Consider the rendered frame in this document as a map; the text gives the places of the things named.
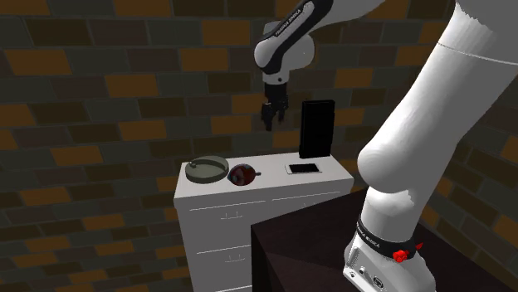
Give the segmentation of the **white chest of drawers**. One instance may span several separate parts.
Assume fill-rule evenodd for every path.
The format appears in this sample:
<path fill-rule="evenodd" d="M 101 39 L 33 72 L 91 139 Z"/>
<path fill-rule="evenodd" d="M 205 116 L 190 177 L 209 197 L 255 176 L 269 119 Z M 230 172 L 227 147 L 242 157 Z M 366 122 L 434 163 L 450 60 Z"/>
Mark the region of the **white chest of drawers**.
<path fill-rule="evenodd" d="M 348 194 L 354 178 L 333 157 L 312 158 L 315 173 L 297 173 L 298 153 L 228 159 L 258 173 L 246 186 L 227 178 L 195 183 L 182 163 L 174 206 L 177 210 L 193 292 L 252 292 L 251 226 Z"/>

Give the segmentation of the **tall black box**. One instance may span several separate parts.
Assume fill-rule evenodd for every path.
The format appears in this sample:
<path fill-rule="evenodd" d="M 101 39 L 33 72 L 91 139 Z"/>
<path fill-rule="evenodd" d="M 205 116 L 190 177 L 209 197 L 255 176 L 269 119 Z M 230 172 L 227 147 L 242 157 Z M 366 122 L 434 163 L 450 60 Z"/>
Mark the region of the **tall black box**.
<path fill-rule="evenodd" d="M 300 158 L 330 156 L 335 126 L 333 100 L 305 100 L 301 106 Z"/>

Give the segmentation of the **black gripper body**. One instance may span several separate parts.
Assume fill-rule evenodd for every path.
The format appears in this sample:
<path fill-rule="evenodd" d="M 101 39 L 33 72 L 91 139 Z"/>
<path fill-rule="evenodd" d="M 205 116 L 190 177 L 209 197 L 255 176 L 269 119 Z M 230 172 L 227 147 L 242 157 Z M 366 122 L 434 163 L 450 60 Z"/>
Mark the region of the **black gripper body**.
<path fill-rule="evenodd" d="M 286 83 L 278 85 L 264 84 L 265 97 L 267 98 L 267 103 L 271 103 L 274 114 L 278 112 L 279 107 L 286 106 L 288 108 L 288 94 L 286 88 Z"/>

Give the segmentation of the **dark robot stand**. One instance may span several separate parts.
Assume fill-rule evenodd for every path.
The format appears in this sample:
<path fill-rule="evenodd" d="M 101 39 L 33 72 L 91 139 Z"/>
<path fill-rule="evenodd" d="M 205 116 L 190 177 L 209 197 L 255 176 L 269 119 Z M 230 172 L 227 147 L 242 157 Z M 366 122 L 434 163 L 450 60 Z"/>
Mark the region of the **dark robot stand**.
<path fill-rule="evenodd" d="M 359 292 L 342 274 L 365 190 L 251 227 L 252 292 Z M 423 225 L 414 232 L 437 292 L 518 292 Z"/>

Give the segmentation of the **dark red apple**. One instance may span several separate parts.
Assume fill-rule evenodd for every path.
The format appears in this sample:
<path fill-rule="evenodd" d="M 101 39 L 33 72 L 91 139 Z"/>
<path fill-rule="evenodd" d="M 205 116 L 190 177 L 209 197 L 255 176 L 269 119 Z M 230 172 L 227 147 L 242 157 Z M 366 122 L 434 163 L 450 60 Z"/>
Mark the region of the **dark red apple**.
<path fill-rule="evenodd" d="M 249 164 L 241 163 L 229 171 L 227 179 L 236 186 L 246 186 L 252 183 L 258 176 L 261 176 L 261 172 L 257 172 Z"/>

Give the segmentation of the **white phone with black screen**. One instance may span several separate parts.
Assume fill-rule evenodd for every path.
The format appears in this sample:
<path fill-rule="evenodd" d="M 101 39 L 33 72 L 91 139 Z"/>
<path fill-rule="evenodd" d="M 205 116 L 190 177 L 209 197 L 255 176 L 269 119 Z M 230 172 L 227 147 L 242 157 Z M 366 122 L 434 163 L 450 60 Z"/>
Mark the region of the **white phone with black screen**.
<path fill-rule="evenodd" d="M 316 163 L 295 163 L 285 166 L 288 174 L 320 173 L 321 170 Z"/>

